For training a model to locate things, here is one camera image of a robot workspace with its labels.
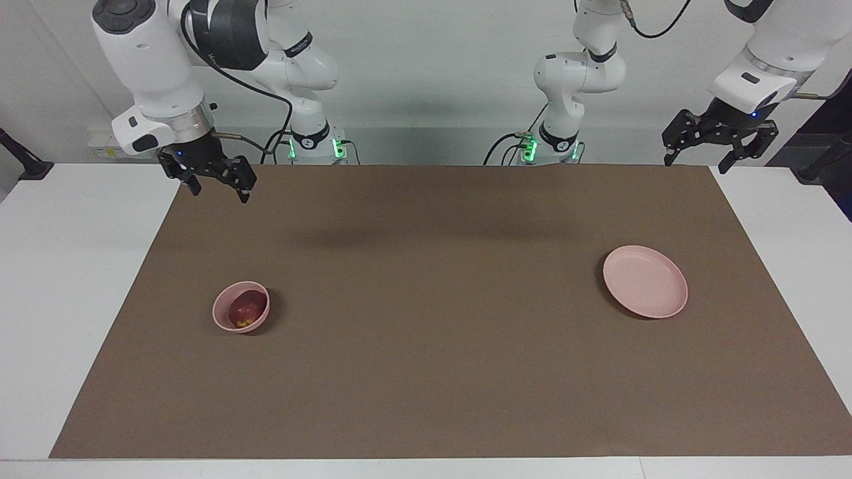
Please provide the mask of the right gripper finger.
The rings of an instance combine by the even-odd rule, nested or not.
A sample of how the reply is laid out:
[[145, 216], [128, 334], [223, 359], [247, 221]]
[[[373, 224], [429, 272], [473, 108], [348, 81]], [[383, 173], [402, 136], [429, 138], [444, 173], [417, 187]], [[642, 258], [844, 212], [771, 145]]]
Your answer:
[[247, 204], [258, 177], [244, 156], [213, 161], [213, 179], [231, 188], [241, 203]]
[[173, 180], [182, 182], [194, 196], [202, 191], [202, 186], [191, 170], [184, 168], [169, 154], [159, 154], [158, 163], [164, 170], [165, 175]]

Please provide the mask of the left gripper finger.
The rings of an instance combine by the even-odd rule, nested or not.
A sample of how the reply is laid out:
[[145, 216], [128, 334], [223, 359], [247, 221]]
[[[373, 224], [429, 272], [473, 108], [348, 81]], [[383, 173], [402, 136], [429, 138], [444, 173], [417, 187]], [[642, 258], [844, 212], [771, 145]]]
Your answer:
[[664, 165], [673, 166], [682, 151], [706, 143], [712, 130], [712, 116], [697, 115], [690, 110], [680, 111], [662, 133], [662, 143], [666, 149]]
[[737, 133], [736, 138], [732, 136], [732, 150], [718, 164], [718, 172], [724, 175], [734, 164], [742, 160], [759, 160], [778, 134], [779, 130], [775, 121], [765, 121], [757, 127], [757, 130], [754, 130], [748, 144], [742, 142], [742, 138], [745, 138], [744, 133]]

